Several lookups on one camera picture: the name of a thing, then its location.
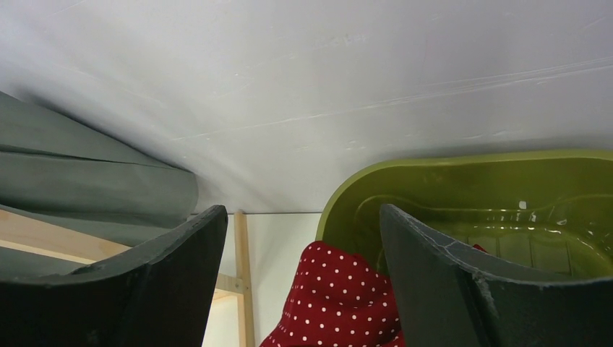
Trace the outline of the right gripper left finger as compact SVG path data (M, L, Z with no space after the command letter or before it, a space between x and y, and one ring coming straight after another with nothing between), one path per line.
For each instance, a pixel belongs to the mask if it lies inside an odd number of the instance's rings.
M222 205L66 275L1 278L3 346L201 346L226 240Z

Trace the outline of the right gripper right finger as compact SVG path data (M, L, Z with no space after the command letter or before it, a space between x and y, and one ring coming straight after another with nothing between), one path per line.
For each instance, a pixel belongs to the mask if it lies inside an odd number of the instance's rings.
M610 346L612 279L577 280L500 259L400 208L380 233L408 346Z

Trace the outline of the plain red skirt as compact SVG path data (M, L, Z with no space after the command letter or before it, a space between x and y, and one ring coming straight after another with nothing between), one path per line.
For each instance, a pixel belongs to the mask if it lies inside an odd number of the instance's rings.
M485 250L485 248L481 247L481 246L480 246L480 245L478 245L478 244L474 244L474 245L473 245L473 248L474 248L474 249L477 249L477 250L479 250L479 251L481 251L481 252L484 252L484 253L486 253L486 254L488 253L488 252L487 252L487 250Z

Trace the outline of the red polka dot skirt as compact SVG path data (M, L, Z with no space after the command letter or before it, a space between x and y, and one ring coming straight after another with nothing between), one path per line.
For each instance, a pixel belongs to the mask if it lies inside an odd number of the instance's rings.
M404 346L388 276L322 241L301 253L282 317L262 346Z

